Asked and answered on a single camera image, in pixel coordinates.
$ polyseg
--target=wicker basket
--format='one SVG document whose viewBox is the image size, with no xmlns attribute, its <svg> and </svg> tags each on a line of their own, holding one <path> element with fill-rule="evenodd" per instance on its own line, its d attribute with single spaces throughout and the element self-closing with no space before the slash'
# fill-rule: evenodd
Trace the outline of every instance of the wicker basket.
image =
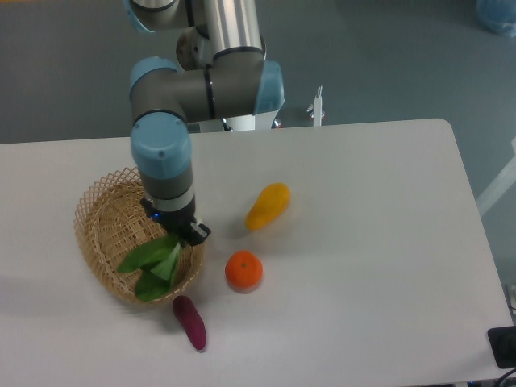
<svg viewBox="0 0 516 387">
<path fill-rule="evenodd" d="M 79 247 L 96 278 L 115 296 L 136 303 L 143 303 L 134 293 L 141 271 L 122 274 L 117 273 L 116 268 L 130 250 L 165 235 L 165 231 L 145 215 L 139 204 L 143 195 L 137 168 L 110 173 L 85 192 L 73 223 Z M 204 253 L 205 244 L 183 249 L 171 291 L 145 303 L 171 301 L 184 291 L 199 274 Z"/>
</svg>

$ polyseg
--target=black device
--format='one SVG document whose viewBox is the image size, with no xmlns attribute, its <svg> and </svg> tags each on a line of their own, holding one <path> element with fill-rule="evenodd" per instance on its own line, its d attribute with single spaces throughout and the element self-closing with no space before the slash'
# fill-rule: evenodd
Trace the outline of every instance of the black device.
<svg viewBox="0 0 516 387">
<path fill-rule="evenodd" d="M 500 368 L 516 368 L 516 327 L 491 328 L 487 336 Z"/>
</svg>

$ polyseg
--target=orange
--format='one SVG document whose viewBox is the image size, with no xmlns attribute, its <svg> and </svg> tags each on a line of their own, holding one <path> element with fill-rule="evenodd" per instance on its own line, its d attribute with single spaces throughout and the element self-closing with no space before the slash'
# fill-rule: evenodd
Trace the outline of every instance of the orange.
<svg viewBox="0 0 516 387">
<path fill-rule="evenodd" d="M 260 282 L 263 274 L 261 261 L 247 250 L 236 252 L 226 264 L 227 281 L 236 288 L 251 288 Z"/>
</svg>

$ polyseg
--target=cable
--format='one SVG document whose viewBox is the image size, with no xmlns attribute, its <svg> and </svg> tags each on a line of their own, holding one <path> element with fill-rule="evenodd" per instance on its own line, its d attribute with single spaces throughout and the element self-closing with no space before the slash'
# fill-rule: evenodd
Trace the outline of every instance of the cable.
<svg viewBox="0 0 516 387">
<path fill-rule="evenodd" d="M 493 387 L 500 387 L 501 386 L 501 383 L 503 383 L 503 381 L 507 378 L 507 377 L 510 377 L 513 373 L 516 373 L 516 368 L 515 369 L 511 369 L 508 373 L 504 373 L 500 379 L 497 380 L 497 382 L 494 384 Z"/>
</svg>

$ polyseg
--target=gray floor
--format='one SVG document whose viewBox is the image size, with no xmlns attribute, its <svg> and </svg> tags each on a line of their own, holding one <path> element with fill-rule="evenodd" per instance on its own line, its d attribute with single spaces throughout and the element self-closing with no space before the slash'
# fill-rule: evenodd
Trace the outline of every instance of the gray floor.
<svg viewBox="0 0 516 387">
<path fill-rule="evenodd" d="M 514 155 L 516 39 L 486 31 L 474 0 L 257 0 L 285 77 L 285 126 L 439 117 L 478 196 Z M 178 32 L 138 35 L 122 1 L 0 2 L 0 143 L 126 136 L 132 65 L 173 58 Z M 516 283 L 516 187 L 485 216 L 502 283 Z"/>
</svg>

